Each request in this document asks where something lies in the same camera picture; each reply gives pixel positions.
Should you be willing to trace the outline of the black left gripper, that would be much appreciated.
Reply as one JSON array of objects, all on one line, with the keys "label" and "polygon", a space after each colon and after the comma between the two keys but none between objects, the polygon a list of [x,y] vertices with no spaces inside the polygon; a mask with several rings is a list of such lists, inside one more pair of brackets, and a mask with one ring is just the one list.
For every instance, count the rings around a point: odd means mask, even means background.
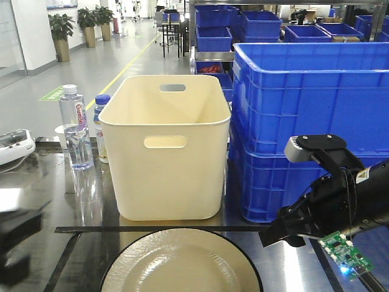
[{"label": "black left gripper", "polygon": [[15,254],[14,248],[43,228],[44,208],[17,208],[1,212],[1,283],[13,286],[30,274],[30,254]]}]

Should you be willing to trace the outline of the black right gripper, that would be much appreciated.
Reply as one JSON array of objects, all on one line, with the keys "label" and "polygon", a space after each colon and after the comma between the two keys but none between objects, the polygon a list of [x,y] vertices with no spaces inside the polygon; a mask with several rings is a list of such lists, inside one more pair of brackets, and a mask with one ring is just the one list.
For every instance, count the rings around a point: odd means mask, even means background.
[{"label": "black right gripper", "polygon": [[262,246],[280,241],[289,246],[303,246],[303,238],[323,238],[335,231],[350,234],[357,215],[357,187],[353,175],[340,181],[322,177],[311,192],[294,204],[283,207],[269,227],[259,231]]}]

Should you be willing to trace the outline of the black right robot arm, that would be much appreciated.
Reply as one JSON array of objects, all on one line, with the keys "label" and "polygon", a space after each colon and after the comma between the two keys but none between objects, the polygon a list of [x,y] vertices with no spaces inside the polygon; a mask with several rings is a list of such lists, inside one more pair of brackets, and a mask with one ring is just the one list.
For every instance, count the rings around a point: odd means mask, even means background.
[{"label": "black right robot arm", "polygon": [[306,238],[319,240],[337,231],[351,238],[388,224],[387,160],[356,173],[344,169],[341,185],[326,193],[334,181],[317,180],[311,192],[280,209],[278,218],[259,233],[262,245],[285,241],[301,247]]}]

